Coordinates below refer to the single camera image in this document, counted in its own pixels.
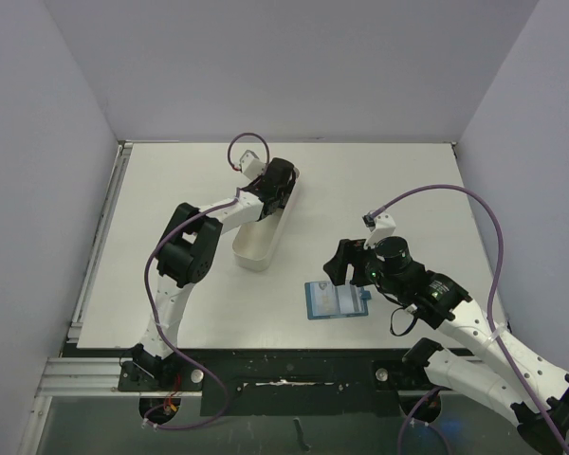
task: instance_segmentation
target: object in tray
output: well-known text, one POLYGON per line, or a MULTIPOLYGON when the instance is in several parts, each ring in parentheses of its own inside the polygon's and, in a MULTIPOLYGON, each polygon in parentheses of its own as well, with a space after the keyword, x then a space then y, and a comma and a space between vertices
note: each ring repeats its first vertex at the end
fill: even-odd
POLYGON ((367 300, 371 293, 363 287, 356 287, 349 281, 341 286, 331 282, 307 282, 305 302, 308 319, 349 318, 367 316, 367 300))

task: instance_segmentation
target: gray wall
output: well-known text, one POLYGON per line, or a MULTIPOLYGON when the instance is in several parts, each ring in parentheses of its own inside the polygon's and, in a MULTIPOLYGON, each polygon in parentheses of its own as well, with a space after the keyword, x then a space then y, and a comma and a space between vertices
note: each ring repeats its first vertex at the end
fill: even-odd
MULTIPOLYGON (((458 150, 466 185, 502 221, 512 327, 569 370, 569 0, 537 5, 458 150)), ((475 212, 493 260, 493 228, 475 212)))
POLYGON ((46 0, 118 138, 457 140, 537 0, 46 0))
POLYGON ((0 455, 71 318, 116 142, 41 0, 0 0, 0 455))

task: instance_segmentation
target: cable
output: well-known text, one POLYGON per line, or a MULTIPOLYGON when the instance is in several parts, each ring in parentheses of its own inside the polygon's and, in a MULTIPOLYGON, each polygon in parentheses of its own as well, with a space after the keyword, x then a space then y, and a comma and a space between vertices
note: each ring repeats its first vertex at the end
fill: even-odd
MULTIPOLYGON (((411 410, 409 411, 409 413, 407 414, 407 417, 405 418, 404 422, 402 423, 402 427, 400 427, 400 431, 398 432, 398 439, 396 441, 396 453, 398 455, 402 455, 402 437, 405 434, 405 430, 407 429, 407 427, 409 426, 409 423, 411 422, 411 419, 413 419, 413 415, 417 412, 417 410, 419 409, 419 407, 425 402, 427 401, 429 398, 431 398, 433 395, 435 395, 436 393, 439 393, 440 391, 443 391, 445 388, 444 387, 435 387, 433 388, 431 391, 429 391, 428 393, 426 393, 424 396, 422 396, 419 401, 417 403, 415 403, 415 406, 413 406, 411 408, 411 410)), ((435 427, 432 424, 428 424, 428 426, 430 428, 432 428, 436 434, 438 434, 438 436, 440 436, 440 439, 443 440, 443 443, 445 444, 445 448, 447 449, 447 453, 449 455, 452 455, 453 450, 451 449, 451 446, 449 444, 449 441, 447 440, 447 438, 445 437, 445 434, 443 434, 443 432, 435 427)))
POLYGON ((269 164, 269 147, 267 146, 266 140, 263 139, 261 136, 259 136, 257 133, 241 133, 240 135, 238 135, 237 137, 235 137, 234 139, 231 140, 231 142, 229 143, 229 146, 228 146, 228 163, 229 163, 229 165, 231 166, 232 169, 234 169, 238 173, 242 171, 242 169, 237 168, 236 165, 231 161, 231 148, 234 146, 234 144, 236 143, 236 141, 238 139, 240 139, 241 137, 246 137, 246 136, 257 137, 259 140, 261 140, 263 142, 264 147, 266 147, 266 166, 264 167, 264 173, 266 173, 267 165, 269 164))
MULTIPOLYGON (((467 190, 466 188, 463 187, 458 187, 457 185, 446 185, 446 184, 428 185, 425 187, 419 187, 414 190, 400 194, 385 206, 382 206, 373 213, 371 213, 371 217, 375 218, 380 213, 387 210, 389 207, 393 206, 396 202, 404 199, 407 196, 411 196, 412 194, 428 190, 454 190, 454 191, 463 192, 468 196, 472 197, 474 200, 476 200, 476 202, 478 202, 481 206, 483 206, 483 209, 485 209, 485 211, 489 215, 489 218, 491 218, 491 222, 493 223, 493 226, 495 227, 495 232, 497 233, 497 263, 495 265, 495 271, 493 272, 493 282, 491 283, 491 288, 489 289, 489 296, 486 300, 486 320, 488 321, 491 332, 495 332, 496 325, 495 321, 493 320, 493 300, 495 299, 495 291, 497 290, 497 285, 498 282, 500 281, 500 275, 502 273, 502 263, 504 262, 504 235, 502 234, 502 227, 500 226, 500 222, 495 216, 495 213, 481 196, 479 196, 474 191, 467 190)), ((505 347, 502 338, 497 337, 496 340, 497 344, 500 346, 500 349, 502 349, 502 353, 504 353, 505 359, 510 364, 510 368, 512 368, 514 374, 516 374, 517 377, 519 378, 521 385, 523 385, 523 388, 526 390, 527 394, 531 397, 531 400, 533 401, 533 403, 535 403, 535 406, 538 408, 538 410, 540 410, 540 414, 543 417, 543 420, 545 421, 546 425, 548 425, 548 427, 552 431, 552 434, 554 434, 555 438, 559 442, 564 452, 567 455, 569 455, 569 446, 565 442, 564 438, 560 435, 559 429, 548 415, 548 411, 546 410, 545 406, 541 403, 541 400, 538 397, 538 395, 535 394, 535 392, 531 389, 529 383, 524 379, 523 374, 521 373, 519 367, 516 365, 516 362, 514 361, 514 358, 512 358, 512 355, 505 347)))
POLYGON ((404 311, 404 308, 396 308, 390 315, 390 333, 395 337, 404 337, 405 335, 408 335, 411 332, 411 330, 415 328, 415 324, 417 323, 417 318, 413 316, 413 320, 411 321, 411 324, 409 324, 409 327, 407 327, 403 333, 397 334, 394 328, 394 318, 395 318, 395 313, 401 310, 404 311))
MULTIPOLYGON (((221 204, 219 206, 215 206, 215 207, 211 207, 209 209, 206 209, 204 211, 201 211, 200 213, 197 213, 195 216, 193 216, 192 218, 188 218, 186 221, 184 221, 183 223, 181 223, 179 226, 177 226, 175 229, 173 229, 171 232, 169 232, 160 242, 158 242, 158 245, 156 245, 156 248, 154 248, 154 251, 152 251, 152 254, 150 254, 150 257, 148 258, 147 263, 145 264, 145 269, 143 271, 143 282, 145 284, 145 292, 148 295, 148 300, 150 301, 150 306, 152 307, 152 314, 154 315, 154 323, 156 324, 156 329, 158 331, 158 334, 160 335, 160 337, 162 338, 162 340, 164 341, 164 344, 166 344, 169 348, 171 348, 171 350, 178 355, 179 357, 181 357, 183 360, 185 360, 186 362, 192 364, 195 366, 195 368, 197 368, 198 370, 202 371, 204 374, 208 375, 212 380, 214 380, 217 385, 219 387, 221 387, 221 389, 224 391, 224 395, 226 398, 226 403, 224 404, 223 408, 220 409, 215 415, 213 415, 213 417, 209 417, 208 419, 202 420, 200 422, 196 422, 194 424, 187 424, 187 425, 182 425, 182 426, 173 426, 173 427, 167 427, 165 425, 158 425, 158 424, 154 424, 154 428, 157 429, 164 429, 164 430, 172 430, 172 431, 179 431, 179 430, 186 430, 186 429, 196 429, 196 428, 202 428, 208 424, 210 424, 211 422, 214 422, 215 420, 217 420, 219 417, 221 417, 222 415, 224 415, 226 413, 226 410, 228 410, 229 407, 229 393, 228 393, 228 388, 226 387, 226 385, 222 382, 221 379, 219 379, 219 377, 213 373, 211 370, 209 370, 207 367, 205 367, 204 365, 196 362, 193 358, 183 354, 181 351, 179 351, 177 349, 177 347, 167 338, 167 336, 164 334, 163 330, 162 330, 162 326, 160 325, 160 315, 158 314, 158 309, 156 308, 156 302, 154 301, 154 296, 152 294, 152 289, 150 288, 150 267, 152 266, 152 261, 156 258, 158 252, 160 251, 160 249, 162 249, 171 239, 174 238, 175 235, 179 234, 180 232, 183 231, 183 229, 193 223, 194 221, 196 221, 199 218, 202 218, 205 215, 208 215, 209 213, 213 213, 214 211, 218 211, 221 209, 226 209, 228 207, 233 206, 234 204, 236 204, 238 202, 238 198, 240 197, 240 189, 237 188, 236 189, 236 195, 234 196, 234 198, 231 200, 231 202, 228 202, 227 204, 221 204)), ((160 408, 163 407, 163 403, 160 403, 157 406, 154 406, 153 408, 150 408, 147 410, 147 412, 143 415, 143 421, 147 421, 150 420, 149 416, 150 414, 152 414, 152 412, 154 412, 155 410, 158 410, 160 408)))

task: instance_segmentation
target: purple cable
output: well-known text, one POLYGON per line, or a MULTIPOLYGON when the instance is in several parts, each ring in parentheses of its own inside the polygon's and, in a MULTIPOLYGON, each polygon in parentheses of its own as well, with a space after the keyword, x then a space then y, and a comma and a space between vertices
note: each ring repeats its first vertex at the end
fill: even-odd
MULTIPOLYGON (((236 189, 236 195, 234 196, 234 198, 232 199, 231 202, 228 202, 227 204, 222 204, 220 206, 211 207, 210 209, 206 209, 205 211, 201 211, 200 213, 196 214, 192 218, 189 218, 186 221, 184 221, 183 223, 181 223, 179 226, 177 226, 175 229, 173 229, 171 232, 169 232, 158 243, 158 245, 156 245, 156 248, 154 248, 154 251, 152 251, 152 254, 148 258, 148 262, 145 264, 145 270, 143 272, 143 282, 145 283, 145 292, 147 293, 148 300, 150 301, 150 305, 152 306, 152 313, 154 315, 154 322, 156 323, 156 329, 158 331, 158 334, 160 335, 160 337, 164 341, 164 344, 166 344, 169 348, 171 348, 176 355, 179 355, 186 362, 194 365, 198 370, 204 372, 206 375, 211 377, 217 383, 217 385, 219 385, 219 387, 221 387, 223 389, 224 395, 226 398, 226 403, 224 404, 224 407, 222 409, 220 409, 219 412, 217 412, 215 415, 213 415, 213 417, 210 417, 206 420, 197 422, 195 424, 182 425, 182 426, 178 426, 178 427, 167 427, 165 425, 155 424, 155 428, 166 429, 166 430, 174 430, 174 431, 201 428, 201 427, 204 427, 205 425, 210 424, 211 422, 214 422, 219 417, 224 415, 226 413, 226 410, 228 410, 228 407, 229 407, 228 388, 221 381, 221 379, 219 379, 219 377, 217 377, 217 375, 215 373, 213 373, 211 370, 209 370, 207 367, 205 367, 204 365, 201 365, 200 363, 196 362, 191 357, 189 357, 189 356, 183 354, 181 351, 179 351, 177 349, 177 347, 166 337, 166 335, 164 335, 164 332, 162 331, 162 327, 160 326, 160 315, 158 314, 158 309, 156 308, 156 302, 154 301, 154 296, 152 295, 152 289, 150 288, 150 267, 152 266, 152 261, 156 258, 156 255, 158 254, 160 249, 162 249, 162 247, 165 246, 167 244, 167 242, 169 242, 175 235, 177 235, 181 231, 183 231, 183 229, 187 225, 189 225, 190 223, 193 223, 197 219, 202 218, 203 216, 205 216, 209 213, 212 213, 214 211, 218 211, 221 209, 226 209, 228 207, 233 206, 234 204, 236 204, 236 202, 238 202, 239 196, 240 196, 240 188, 237 188, 236 189)), ((162 408, 162 406, 163 406, 163 404, 160 404, 158 406, 154 406, 153 408, 149 409, 143 415, 143 418, 150 420, 149 419, 150 414, 152 412, 154 412, 155 410, 157 410, 158 408, 162 408)))
MULTIPOLYGON (((413 419, 413 415, 417 412, 417 410, 422 405, 422 403, 424 403, 426 400, 428 400, 428 398, 433 396, 435 393, 437 393, 439 391, 443 391, 444 389, 445 389, 444 387, 440 387, 440 386, 433 388, 431 391, 429 391, 424 396, 422 396, 419 399, 419 401, 417 403, 415 403, 415 406, 413 406, 411 408, 411 411, 409 411, 409 413, 407 414, 407 417, 405 418, 405 421, 402 423, 402 427, 400 427, 400 431, 398 432, 398 440, 396 441, 396 453, 398 455, 402 455, 402 437, 404 436, 405 430, 409 426, 411 419, 413 419)), ((416 420, 418 422, 421 422, 422 424, 426 423, 426 422, 423 422, 423 421, 418 420, 418 419, 416 419, 416 420)), ((440 436, 440 439, 442 439, 443 443, 445 444, 445 448, 447 449, 447 453, 449 455, 452 455, 453 450, 451 449, 451 446, 450 446, 449 441, 447 440, 447 437, 445 436, 445 434, 443 434, 443 432, 439 428, 435 427, 432 424, 428 424, 428 426, 430 428, 432 428, 436 432, 436 434, 438 434, 438 436, 440 436)))
MULTIPOLYGON (((488 203, 485 201, 485 199, 476 194, 474 191, 467 190, 466 188, 463 187, 458 187, 457 185, 446 185, 446 184, 428 185, 425 187, 419 187, 414 190, 407 191, 399 195, 398 197, 395 197, 388 204, 380 207, 379 209, 371 213, 371 217, 375 218, 380 213, 387 210, 396 202, 400 201, 401 199, 404 199, 407 196, 411 196, 412 194, 428 190, 454 190, 454 191, 463 192, 468 196, 472 197, 474 200, 476 200, 476 202, 478 202, 481 206, 483 206, 483 209, 486 210, 486 212, 489 215, 489 218, 491 218, 491 222, 493 223, 493 226, 495 227, 495 232, 497 233, 497 263, 495 265, 495 271, 493 272, 493 283, 491 284, 491 288, 489 289, 489 296, 486 300, 486 320, 489 323, 491 332, 495 332, 496 326, 495 326, 495 321, 493 320, 493 300, 495 299, 495 291, 497 290, 497 284, 500 281, 500 275, 502 273, 502 263, 504 262, 504 235, 502 234, 502 227, 500 226, 500 222, 498 221, 497 217, 495 216, 495 213, 488 205, 488 203)), ((567 455, 569 455, 569 446, 567 445, 563 437, 560 435, 559 429, 557 428, 556 425, 554 425, 554 422, 548 415, 548 411, 546 410, 545 406, 541 403, 540 398, 538 397, 538 395, 535 394, 535 392, 531 389, 529 383, 524 379, 523 374, 519 370, 519 367, 516 365, 514 358, 512 358, 512 355, 505 347, 505 344, 502 341, 502 339, 500 337, 497 337, 496 340, 497 344, 500 346, 500 349, 502 349, 502 352, 504 353, 504 357, 510 364, 510 368, 512 368, 514 374, 516 374, 517 377, 519 378, 521 385, 526 390, 527 394, 531 397, 531 400, 535 403, 535 406, 538 408, 538 410, 540 410, 540 414, 543 417, 543 420, 545 421, 546 425, 548 425, 548 427, 552 431, 552 434, 554 434, 555 438, 559 442, 564 452, 567 455)))
POLYGON ((253 136, 253 137, 257 137, 259 140, 261 140, 264 143, 264 147, 266 147, 266 167, 264 168, 264 173, 266 172, 267 169, 267 164, 269 163, 269 147, 267 146, 267 142, 265 139, 263 139, 261 136, 259 136, 257 133, 241 133, 240 135, 238 135, 237 137, 235 137, 234 139, 231 140, 231 142, 229 143, 228 146, 228 163, 231 166, 232 169, 234 169, 237 172, 241 172, 242 169, 239 169, 236 167, 236 165, 231 161, 231 148, 234 146, 234 144, 236 143, 236 141, 238 139, 240 139, 241 137, 246 137, 246 136, 253 136))

